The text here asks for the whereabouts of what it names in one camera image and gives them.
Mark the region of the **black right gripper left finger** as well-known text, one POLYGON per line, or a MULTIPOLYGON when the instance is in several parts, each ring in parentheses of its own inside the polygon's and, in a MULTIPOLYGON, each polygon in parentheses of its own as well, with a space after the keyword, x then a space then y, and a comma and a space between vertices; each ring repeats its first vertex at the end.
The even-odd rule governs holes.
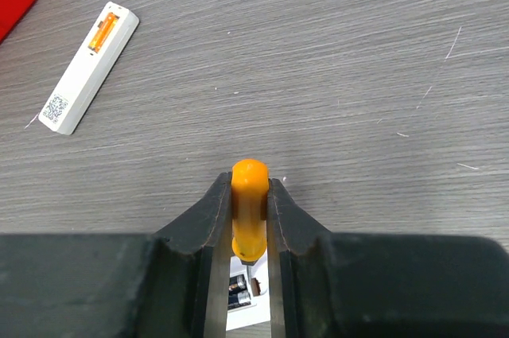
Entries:
POLYGON ((4 337, 223 337, 231 177, 153 234, 4 234, 4 337))

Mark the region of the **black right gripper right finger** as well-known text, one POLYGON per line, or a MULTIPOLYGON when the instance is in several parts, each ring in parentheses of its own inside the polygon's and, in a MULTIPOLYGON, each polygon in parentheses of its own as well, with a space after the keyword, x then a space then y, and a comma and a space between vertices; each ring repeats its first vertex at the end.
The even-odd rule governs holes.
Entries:
POLYGON ((505 337, 508 254, 465 235, 332 232, 267 197, 274 337, 505 337))

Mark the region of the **white remote control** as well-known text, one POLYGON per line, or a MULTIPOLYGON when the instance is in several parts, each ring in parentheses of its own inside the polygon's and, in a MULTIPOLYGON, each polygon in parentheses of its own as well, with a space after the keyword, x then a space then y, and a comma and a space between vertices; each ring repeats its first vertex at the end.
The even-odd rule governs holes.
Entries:
POLYGON ((236 256, 231 257, 230 277, 243 274, 247 282, 247 291, 251 296, 251 305, 227 310, 226 331, 245 328, 270 320, 270 292, 267 254, 264 254, 253 266, 241 263, 236 256))

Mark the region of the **black AAA battery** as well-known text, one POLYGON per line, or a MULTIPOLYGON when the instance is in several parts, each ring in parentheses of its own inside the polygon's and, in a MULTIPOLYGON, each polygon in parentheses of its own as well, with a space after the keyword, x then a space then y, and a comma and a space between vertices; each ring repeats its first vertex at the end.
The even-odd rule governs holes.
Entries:
POLYGON ((251 296, 247 290, 238 293, 230 293, 228 295, 228 310, 242 308, 251 305, 251 296))
POLYGON ((228 291, 230 293, 239 293, 247 289, 247 282, 243 274, 237 274, 230 277, 228 291))

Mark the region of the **orange handled screwdriver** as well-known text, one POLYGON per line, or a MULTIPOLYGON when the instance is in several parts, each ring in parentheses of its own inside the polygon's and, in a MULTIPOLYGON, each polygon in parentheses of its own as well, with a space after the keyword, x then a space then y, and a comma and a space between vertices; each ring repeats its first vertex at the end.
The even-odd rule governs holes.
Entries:
POLYGON ((253 266, 266 251, 269 187, 269 170, 263 162, 245 159, 232 167, 231 248, 235 256, 248 266, 253 266))

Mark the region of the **white remote with orange batteries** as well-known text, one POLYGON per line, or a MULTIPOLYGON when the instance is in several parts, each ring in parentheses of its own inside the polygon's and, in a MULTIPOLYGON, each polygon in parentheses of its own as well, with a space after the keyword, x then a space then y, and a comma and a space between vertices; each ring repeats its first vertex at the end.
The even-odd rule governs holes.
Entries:
POLYGON ((108 2, 39 112, 38 120, 53 132, 72 134, 138 24, 139 19, 131 10, 108 2))

